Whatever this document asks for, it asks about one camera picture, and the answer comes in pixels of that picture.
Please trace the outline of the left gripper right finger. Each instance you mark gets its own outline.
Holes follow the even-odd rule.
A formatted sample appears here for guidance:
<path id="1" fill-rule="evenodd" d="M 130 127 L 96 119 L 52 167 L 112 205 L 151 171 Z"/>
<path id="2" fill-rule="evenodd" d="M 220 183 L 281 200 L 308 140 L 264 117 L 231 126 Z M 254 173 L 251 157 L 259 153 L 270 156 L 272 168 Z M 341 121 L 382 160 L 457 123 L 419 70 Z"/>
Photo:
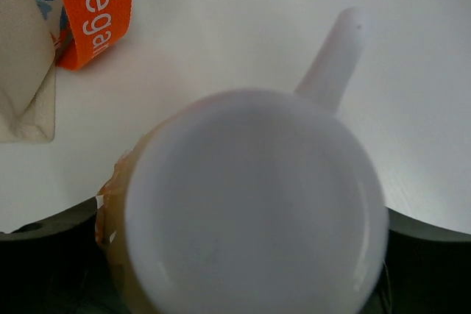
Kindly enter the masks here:
<path id="1" fill-rule="evenodd" d="M 469 313 L 470 235 L 389 211 L 383 272 L 368 313 Z"/>

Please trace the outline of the cream pump bottle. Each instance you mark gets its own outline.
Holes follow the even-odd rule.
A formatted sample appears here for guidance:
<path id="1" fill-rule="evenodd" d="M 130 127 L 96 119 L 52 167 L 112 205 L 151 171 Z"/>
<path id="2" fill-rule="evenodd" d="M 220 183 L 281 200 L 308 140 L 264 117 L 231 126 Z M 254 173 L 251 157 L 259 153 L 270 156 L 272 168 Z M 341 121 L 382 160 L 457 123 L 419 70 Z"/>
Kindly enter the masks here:
<path id="1" fill-rule="evenodd" d="M 208 96 L 117 161 L 96 241 L 131 313 L 361 311 L 389 216 L 336 111 L 370 29 L 343 10 L 294 92 Z"/>

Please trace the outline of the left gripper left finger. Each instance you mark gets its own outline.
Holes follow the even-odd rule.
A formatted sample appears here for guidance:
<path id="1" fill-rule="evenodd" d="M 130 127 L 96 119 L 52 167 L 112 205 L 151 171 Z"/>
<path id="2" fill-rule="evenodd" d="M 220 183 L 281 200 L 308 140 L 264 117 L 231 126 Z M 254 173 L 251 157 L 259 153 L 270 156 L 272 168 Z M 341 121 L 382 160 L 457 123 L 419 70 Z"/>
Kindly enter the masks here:
<path id="1" fill-rule="evenodd" d="M 95 241 L 96 200 L 1 234 L 2 313 L 127 313 Z"/>

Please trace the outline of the canvas bag orange handles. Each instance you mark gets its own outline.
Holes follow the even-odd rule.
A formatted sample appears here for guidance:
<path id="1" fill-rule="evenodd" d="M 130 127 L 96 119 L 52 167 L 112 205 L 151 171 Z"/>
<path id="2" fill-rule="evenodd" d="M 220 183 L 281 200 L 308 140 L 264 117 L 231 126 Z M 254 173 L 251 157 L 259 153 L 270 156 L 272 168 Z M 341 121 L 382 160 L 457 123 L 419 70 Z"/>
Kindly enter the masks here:
<path id="1" fill-rule="evenodd" d="M 75 71 L 127 32 L 132 0 L 1 0 L 1 141 L 48 143 L 55 70 Z"/>

